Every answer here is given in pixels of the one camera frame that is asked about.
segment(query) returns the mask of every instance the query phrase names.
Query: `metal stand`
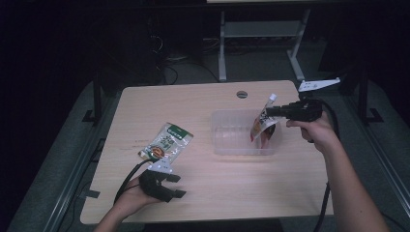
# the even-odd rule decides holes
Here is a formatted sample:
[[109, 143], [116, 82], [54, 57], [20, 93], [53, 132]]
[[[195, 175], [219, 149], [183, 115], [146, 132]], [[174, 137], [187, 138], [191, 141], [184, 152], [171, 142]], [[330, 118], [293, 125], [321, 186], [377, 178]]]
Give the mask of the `metal stand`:
[[292, 65], [296, 78], [300, 81], [305, 77], [296, 59], [302, 37], [308, 23], [310, 9], [305, 10], [302, 20], [288, 21], [244, 21], [226, 22], [225, 13], [220, 14], [220, 54], [219, 72], [220, 81], [226, 81], [226, 66], [224, 57], [225, 38], [244, 38], [244, 37], [295, 37], [296, 42], [291, 50], [287, 51], [289, 61]]

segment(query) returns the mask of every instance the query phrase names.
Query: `power cord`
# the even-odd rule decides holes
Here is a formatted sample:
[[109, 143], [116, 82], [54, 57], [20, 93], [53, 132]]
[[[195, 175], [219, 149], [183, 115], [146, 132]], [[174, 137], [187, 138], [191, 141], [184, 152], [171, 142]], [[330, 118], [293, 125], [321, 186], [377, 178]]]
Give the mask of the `power cord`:
[[118, 198], [120, 198], [120, 196], [124, 193], [124, 191], [127, 190], [127, 188], [126, 188], [126, 187], [127, 187], [127, 184], [128, 184], [129, 181], [131, 180], [133, 174], [135, 174], [135, 172], [138, 171], [138, 169], [139, 169], [143, 164], [145, 164], [145, 163], [147, 163], [147, 162], [150, 162], [150, 161], [154, 162], [154, 161], [156, 161], [156, 159], [147, 159], [147, 160], [144, 160], [143, 162], [137, 164], [137, 165], [133, 168], [133, 170], [130, 172], [130, 174], [127, 176], [127, 178], [124, 180], [123, 184], [122, 184], [122, 185], [120, 186], [120, 188], [118, 189], [117, 194], [115, 195], [114, 204], [115, 204], [115, 202], [117, 202]]

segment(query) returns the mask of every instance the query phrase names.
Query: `snack bag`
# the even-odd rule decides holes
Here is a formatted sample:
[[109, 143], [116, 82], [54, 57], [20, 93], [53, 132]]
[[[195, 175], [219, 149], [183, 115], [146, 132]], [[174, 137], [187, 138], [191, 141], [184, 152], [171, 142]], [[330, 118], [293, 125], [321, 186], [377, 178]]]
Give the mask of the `snack bag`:
[[266, 107], [273, 106], [276, 99], [277, 96], [275, 94], [269, 97], [268, 102], [265, 104], [259, 116], [256, 117], [253, 122], [253, 127], [250, 130], [250, 141], [253, 142], [254, 139], [260, 136], [262, 149], [267, 147], [269, 139], [272, 137], [272, 134], [274, 134], [276, 123], [278, 122], [275, 117], [269, 117], [266, 113]]
[[166, 123], [157, 134], [156, 138], [138, 155], [143, 159], [160, 160], [164, 157], [172, 163], [178, 155], [187, 147], [193, 135], [180, 127]]

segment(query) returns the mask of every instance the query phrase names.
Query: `forearm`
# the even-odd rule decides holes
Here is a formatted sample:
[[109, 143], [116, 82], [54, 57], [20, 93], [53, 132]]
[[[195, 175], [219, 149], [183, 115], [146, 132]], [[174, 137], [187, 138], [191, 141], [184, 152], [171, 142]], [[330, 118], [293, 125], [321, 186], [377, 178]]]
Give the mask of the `forearm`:
[[102, 218], [94, 232], [116, 231], [118, 226], [125, 218], [127, 218], [127, 214], [124, 213], [124, 210], [121, 209], [121, 207], [114, 205]]
[[323, 153], [339, 231], [389, 231], [342, 145]]

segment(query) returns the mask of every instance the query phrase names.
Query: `white tag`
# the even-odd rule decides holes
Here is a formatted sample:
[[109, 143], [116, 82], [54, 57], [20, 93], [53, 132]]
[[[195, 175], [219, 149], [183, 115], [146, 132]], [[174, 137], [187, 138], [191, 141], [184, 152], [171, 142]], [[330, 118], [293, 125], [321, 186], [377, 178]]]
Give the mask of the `white tag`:
[[149, 165], [148, 170], [170, 174], [172, 172], [171, 164], [168, 158], [162, 158]]
[[339, 78], [336, 78], [334, 80], [302, 81], [301, 86], [299, 86], [299, 92], [317, 90], [333, 84], [337, 84], [339, 82]]

